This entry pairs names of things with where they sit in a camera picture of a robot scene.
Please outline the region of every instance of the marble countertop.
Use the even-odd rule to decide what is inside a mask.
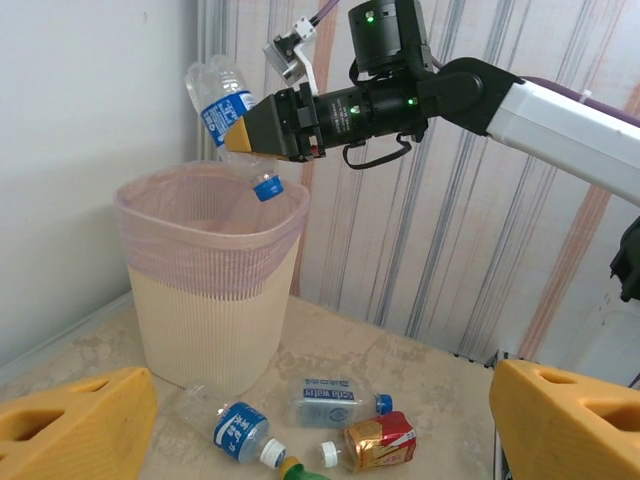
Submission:
[[[116,315],[0,388],[0,401],[97,373],[145,365],[133,308]],[[416,428],[418,448],[410,463],[358,474],[374,479],[467,480],[492,478],[493,419],[489,410],[492,371],[412,340],[289,300],[278,352],[243,400],[262,410],[273,433],[308,469],[347,479],[342,468],[318,467],[318,445],[332,430],[286,427],[285,385],[305,376],[360,376],[393,394]],[[171,412],[180,389],[154,377],[159,412],[142,480],[278,479],[261,464],[241,466],[227,458]]]

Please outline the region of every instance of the ribbed basket texture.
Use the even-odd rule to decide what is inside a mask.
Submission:
[[[239,394],[280,341],[307,189],[261,203],[225,166],[191,162],[115,194],[149,368],[176,385]]]

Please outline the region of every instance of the white wall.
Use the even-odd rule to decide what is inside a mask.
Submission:
[[[0,365],[129,288],[111,197],[195,156],[196,3],[0,0]]]

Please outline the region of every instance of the crushed plastic bottle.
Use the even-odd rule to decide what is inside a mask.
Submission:
[[[210,385],[196,383],[187,388],[178,397],[175,410],[238,463],[259,459],[275,469],[285,458],[286,448],[269,437],[269,420],[264,415]]]
[[[296,457],[287,457],[280,465],[280,480],[331,480],[319,473],[307,472]]]
[[[312,428],[346,428],[393,410],[391,395],[364,380],[297,378],[289,383],[289,422]]]
[[[416,432],[402,412],[391,412],[340,431],[320,445],[325,468],[338,465],[352,472],[407,463],[416,449]]]
[[[255,105],[233,60],[225,55],[214,55],[206,65],[195,62],[187,71],[185,83],[191,102],[222,160],[251,182],[261,202],[282,193],[282,183],[275,174],[277,160],[232,153],[224,145],[229,128]]]

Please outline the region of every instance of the water bottle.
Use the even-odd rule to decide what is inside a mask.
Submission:
[[[214,55],[207,65],[193,63],[187,71],[185,83],[191,102],[222,160],[251,182],[261,202],[282,193],[282,183],[275,174],[277,160],[232,153],[224,145],[224,136],[229,128],[255,105],[233,60],[225,55]]]
[[[286,448],[269,437],[269,420],[244,402],[224,395],[211,385],[196,383],[177,399],[176,413],[238,463],[260,459],[278,468]]]
[[[363,380],[297,378],[289,383],[289,422],[313,428],[346,428],[393,410],[391,395]]]

